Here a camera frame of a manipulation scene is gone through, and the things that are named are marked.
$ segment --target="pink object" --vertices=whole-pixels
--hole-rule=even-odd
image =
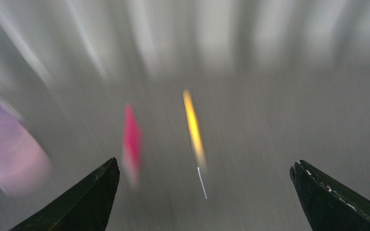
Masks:
[[[141,129],[134,112],[128,104],[125,107],[125,129],[122,144],[122,165],[133,188],[139,186],[141,152]]]
[[[36,140],[0,107],[0,188],[7,196],[36,190],[48,177],[51,162]]]

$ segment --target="yellow pen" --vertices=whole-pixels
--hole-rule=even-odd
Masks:
[[[191,136],[192,146],[194,148],[195,158],[198,166],[206,170],[205,153],[203,151],[202,140],[199,132],[198,119],[192,104],[191,94],[188,90],[184,91],[184,103],[186,118],[188,119],[189,135]]]

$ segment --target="gray floor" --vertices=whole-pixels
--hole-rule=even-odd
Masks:
[[[294,161],[304,159],[370,199],[370,69],[349,69],[7,93],[55,172],[26,198],[0,191],[0,230],[107,159],[120,160],[129,102],[144,133],[141,188],[131,192],[121,175],[108,231],[309,231],[289,177]],[[199,117],[207,200],[187,130],[184,89]]]

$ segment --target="purple object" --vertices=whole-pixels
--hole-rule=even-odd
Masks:
[[[0,188],[7,196],[36,190],[51,171],[51,162],[36,140],[0,108]]]

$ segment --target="pink marker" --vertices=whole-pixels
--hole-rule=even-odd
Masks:
[[[125,129],[122,144],[122,166],[126,172],[130,185],[134,189],[139,187],[141,152],[141,129],[135,118],[132,107],[125,107]]]

